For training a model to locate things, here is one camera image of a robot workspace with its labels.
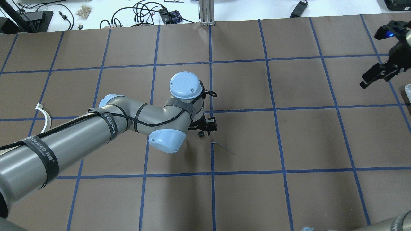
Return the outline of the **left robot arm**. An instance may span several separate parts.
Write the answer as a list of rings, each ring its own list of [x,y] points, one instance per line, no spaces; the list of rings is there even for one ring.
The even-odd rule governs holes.
[[[1,228],[23,231],[7,220],[16,203],[46,187],[75,162],[114,141],[127,130],[145,134],[164,153],[176,153],[189,130],[217,130],[215,117],[204,116],[206,90],[192,72],[176,73],[169,82],[170,98],[163,108],[109,94],[97,108],[65,124],[1,147]]]

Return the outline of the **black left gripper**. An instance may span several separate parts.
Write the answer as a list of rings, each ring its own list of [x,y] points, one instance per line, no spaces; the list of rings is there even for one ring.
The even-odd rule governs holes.
[[[201,117],[199,120],[190,124],[189,130],[201,130],[207,133],[217,131],[217,120],[214,116],[209,117],[208,119]]]

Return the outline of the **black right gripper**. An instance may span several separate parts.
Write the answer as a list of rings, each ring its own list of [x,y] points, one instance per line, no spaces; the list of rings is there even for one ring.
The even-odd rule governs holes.
[[[411,67],[411,53],[406,48],[392,48],[389,58],[383,64],[375,64],[362,75],[360,83],[362,89],[366,89],[376,80],[383,79],[388,82],[396,75],[406,72]]]

